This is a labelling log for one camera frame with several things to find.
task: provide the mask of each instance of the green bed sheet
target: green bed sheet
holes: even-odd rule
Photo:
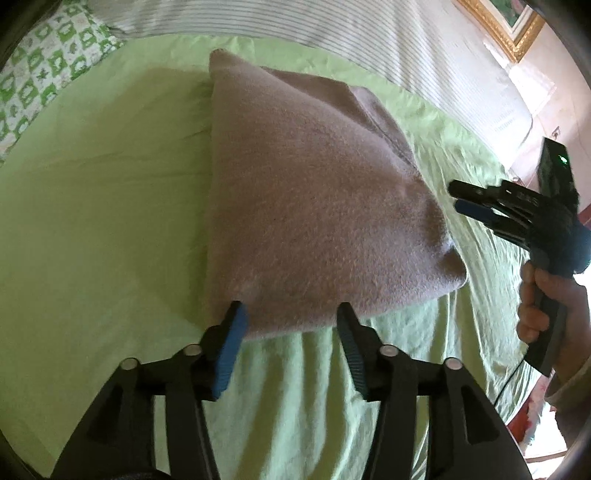
[[[514,327],[525,255],[457,215],[446,184],[503,169],[456,121],[323,50],[272,39],[171,35],[130,41],[73,82],[0,170],[0,429],[48,475],[120,360],[199,340],[211,179],[209,52],[368,87],[400,123],[437,195],[469,280],[452,294],[368,319],[414,358],[462,359],[494,399],[521,359]],[[524,366],[508,419],[537,376]],[[420,400],[414,478],[424,473]],[[243,345],[230,387],[206,406],[222,479],[361,477],[377,417],[353,389],[332,329]],[[163,427],[157,456],[166,467]]]

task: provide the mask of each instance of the gold picture frame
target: gold picture frame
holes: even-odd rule
[[[521,61],[545,24],[544,19],[530,7],[525,7],[515,25],[511,27],[495,10],[490,0],[456,2],[486,30],[514,63]]]

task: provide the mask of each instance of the fleece pillowcase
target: fleece pillowcase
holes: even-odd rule
[[[459,288],[466,269],[396,122],[368,90],[216,50],[206,288],[249,336],[363,317]]]

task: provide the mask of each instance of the painting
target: painting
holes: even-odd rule
[[[525,7],[527,7],[525,0],[491,0],[491,3],[511,28],[515,26]]]
[[[519,62],[538,36],[544,20],[525,0],[456,0],[483,27],[510,61]]]

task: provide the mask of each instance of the patterned pillow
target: patterned pillow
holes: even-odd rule
[[[0,165],[59,90],[121,45],[86,0],[64,0],[25,35],[0,72]]]

